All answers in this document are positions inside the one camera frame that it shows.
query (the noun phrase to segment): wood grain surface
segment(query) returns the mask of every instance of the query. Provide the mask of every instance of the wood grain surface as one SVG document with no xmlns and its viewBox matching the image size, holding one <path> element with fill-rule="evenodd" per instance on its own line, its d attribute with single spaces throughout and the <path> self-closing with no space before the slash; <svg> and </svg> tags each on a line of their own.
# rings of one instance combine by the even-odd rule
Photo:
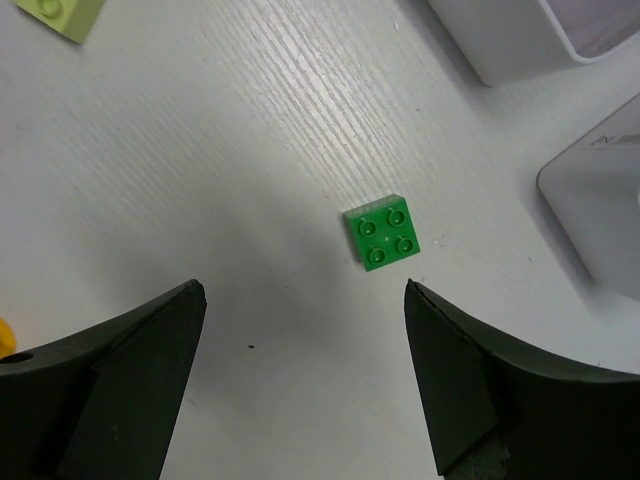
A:
<svg viewBox="0 0 640 480">
<path fill-rule="evenodd" d="M 407 278 L 640 371 L 535 190 L 639 79 L 636 44 L 486 88 L 419 0 L 109 0 L 84 47 L 0 2 L 0 314 L 29 348 L 198 278 L 163 479 L 436 478 Z M 423 253 L 366 274 L 340 214 L 389 193 Z"/>
</svg>

